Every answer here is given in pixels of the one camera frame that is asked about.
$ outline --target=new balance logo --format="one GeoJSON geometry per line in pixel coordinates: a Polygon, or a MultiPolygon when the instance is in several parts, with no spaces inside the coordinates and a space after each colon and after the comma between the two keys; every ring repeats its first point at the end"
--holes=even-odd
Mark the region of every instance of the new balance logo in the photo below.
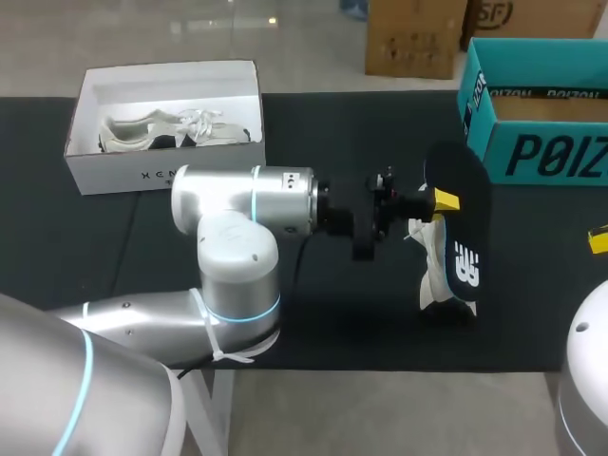
{"type": "Polygon", "coordinates": [[[479,285],[479,255],[468,250],[458,242],[454,241],[456,248],[456,276],[461,282],[468,283],[475,288],[479,285]]]}

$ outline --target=floor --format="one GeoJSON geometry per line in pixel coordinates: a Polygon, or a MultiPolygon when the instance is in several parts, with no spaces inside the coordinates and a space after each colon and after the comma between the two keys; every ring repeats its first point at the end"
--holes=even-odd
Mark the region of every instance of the floor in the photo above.
{"type": "MultiPolygon", "coordinates": [[[[76,96],[85,70],[255,58],[264,92],[456,88],[363,74],[366,26],[337,0],[0,3],[0,96],[76,96]]],[[[602,21],[600,36],[608,36],[602,21]]],[[[234,456],[554,456],[541,373],[241,372],[234,456]]]]}

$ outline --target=robotic arm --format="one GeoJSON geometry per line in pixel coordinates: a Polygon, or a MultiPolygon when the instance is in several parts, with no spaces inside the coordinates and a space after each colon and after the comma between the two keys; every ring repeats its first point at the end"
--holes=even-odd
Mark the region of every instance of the robotic arm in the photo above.
{"type": "Polygon", "coordinates": [[[325,231],[349,237],[353,259],[367,260],[393,221],[431,221],[459,208],[457,197],[431,187],[399,195],[390,171],[355,189],[359,195],[352,185],[332,188],[311,168],[184,166],[175,177],[171,209],[178,229],[196,237],[201,289],[114,297],[54,314],[172,368],[263,351],[279,331],[275,235],[325,231]]]}
{"type": "Polygon", "coordinates": [[[394,181],[390,170],[353,187],[318,180],[310,168],[183,167],[171,206],[178,229],[196,238],[200,289],[112,297],[47,314],[0,295],[0,359],[39,372],[5,376],[3,452],[180,454],[181,385],[165,365],[250,362],[272,346],[280,304],[275,235],[348,237],[353,259],[370,260],[394,221],[431,222],[461,210],[458,192],[427,180],[425,189],[399,194],[394,181]]]}

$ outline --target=black table mat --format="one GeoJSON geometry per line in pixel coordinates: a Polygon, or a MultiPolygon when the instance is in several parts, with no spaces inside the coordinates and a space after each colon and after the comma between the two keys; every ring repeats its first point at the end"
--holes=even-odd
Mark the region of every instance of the black table mat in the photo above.
{"type": "MultiPolygon", "coordinates": [[[[462,138],[455,92],[274,94],[263,103],[268,164],[318,174],[392,164],[413,189],[426,149],[462,138]]],[[[0,100],[0,291],[48,310],[198,285],[194,242],[174,228],[167,191],[80,196],[63,159],[72,109],[66,99],[0,100]]],[[[608,220],[605,196],[495,187],[489,283],[470,326],[420,318],[424,252],[397,230],[373,263],[352,263],[345,239],[315,236],[295,293],[299,240],[281,240],[282,333],[251,368],[558,370],[576,309],[608,271],[608,256],[586,243],[608,220]]]]}
{"type": "MultiPolygon", "coordinates": [[[[274,94],[263,103],[268,164],[317,174],[391,164],[415,189],[431,144],[463,137],[452,91],[274,94]]],[[[281,240],[281,336],[249,367],[556,371],[576,309],[608,271],[608,256],[592,256],[586,243],[589,228],[608,222],[606,197],[604,188],[495,187],[489,282],[468,326],[420,318],[424,251],[397,230],[373,263],[351,262],[345,239],[313,238],[295,293],[298,241],[281,240]]],[[[194,240],[173,227],[169,193],[142,194],[114,293],[198,284],[194,240]]]]}
{"type": "Polygon", "coordinates": [[[42,310],[112,294],[137,199],[80,195],[63,158],[73,108],[0,100],[0,293],[42,310]]]}

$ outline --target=shoe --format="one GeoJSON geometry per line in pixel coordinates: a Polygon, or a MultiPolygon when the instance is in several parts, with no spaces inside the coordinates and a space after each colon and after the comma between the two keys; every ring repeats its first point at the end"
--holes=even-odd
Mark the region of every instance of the shoe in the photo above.
{"type": "Polygon", "coordinates": [[[427,250],[427,272],[420,285],[420,307],[455,297],[477,315],[487,280],[492,187],[484,164],[459,142],[439,142],[427,152],[425,188],[459,198],[460,209],[430,222],[408,222],[409,235],[427,250]]]}
{"type": "MultiPolygon", "coordinates": [[[[420,310],[424,310],[433,302],[445,302],[454,293],[449,289],[446,275],[446,224],[443,219],[423,223],[421,220],[408,221],[408,236],[427,250],[427,271],[420,283],[420,310]]],[[[475,301],[464,301],[475,316],[477,305],[475,301]]]]}
{"type": "Polygon", "coordinates": [[[105,118],[99,135],[102,152],[131,152],[248,143],[249,131],[236,123],[214,122],[219,111],[189,109],[173,115],[159,109],[134,121],[105,118]]]}

